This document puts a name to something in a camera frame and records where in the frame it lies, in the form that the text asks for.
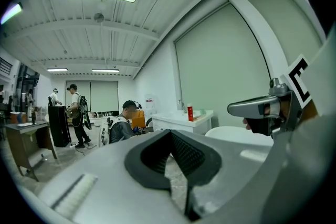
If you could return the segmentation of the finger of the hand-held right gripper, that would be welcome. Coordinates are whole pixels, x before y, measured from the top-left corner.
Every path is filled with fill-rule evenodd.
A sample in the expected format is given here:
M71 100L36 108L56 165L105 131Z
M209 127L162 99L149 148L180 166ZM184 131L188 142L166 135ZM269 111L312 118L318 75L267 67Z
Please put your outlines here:
M277 98L277 97L274 96L274 95L263 95L263 96L260 96L260 97L255 97L255 98L247 99L247 101L269 100L269 99L272 99L272 98Z
M260 118L259 105L259 101L235 102L228 105L227 112L232 116L242 118Z

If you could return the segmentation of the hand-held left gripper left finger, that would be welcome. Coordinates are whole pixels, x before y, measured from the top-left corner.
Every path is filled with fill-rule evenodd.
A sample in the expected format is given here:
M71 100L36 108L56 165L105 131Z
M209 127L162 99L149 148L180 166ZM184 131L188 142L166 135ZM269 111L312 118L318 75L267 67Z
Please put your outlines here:
M141 186L128 173L130 149L158 135L149 133L100 147L57 174L39 193L48 206L81 175L97 180L74 214L76 223L183 223L184 216L166 190Z

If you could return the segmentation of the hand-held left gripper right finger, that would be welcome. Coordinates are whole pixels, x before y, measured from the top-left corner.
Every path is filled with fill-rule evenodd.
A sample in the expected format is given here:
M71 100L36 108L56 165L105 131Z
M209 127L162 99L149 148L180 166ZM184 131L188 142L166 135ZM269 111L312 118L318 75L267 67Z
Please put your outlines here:
M185 178L183 210L170 223L261 223L267 197L255 177L270 146L170 131L170 152Z

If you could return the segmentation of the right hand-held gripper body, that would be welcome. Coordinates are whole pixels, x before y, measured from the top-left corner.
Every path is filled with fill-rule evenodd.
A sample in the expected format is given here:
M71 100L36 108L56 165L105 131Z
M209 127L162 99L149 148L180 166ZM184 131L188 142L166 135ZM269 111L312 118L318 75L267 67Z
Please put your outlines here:
M275 137L305 121L335 114L335 32L329 35L312 63L303 56L280 78L269 83L274 101L263 104L259 133Z

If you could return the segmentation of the person's right hand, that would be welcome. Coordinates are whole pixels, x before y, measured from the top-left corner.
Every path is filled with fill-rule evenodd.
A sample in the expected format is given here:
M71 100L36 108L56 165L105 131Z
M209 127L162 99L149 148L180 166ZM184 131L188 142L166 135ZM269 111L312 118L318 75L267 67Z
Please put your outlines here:
M251 130L255 134L262 134L264 136L270 136L268 118L263 119L246 119L243 123L246 124L246 128Z

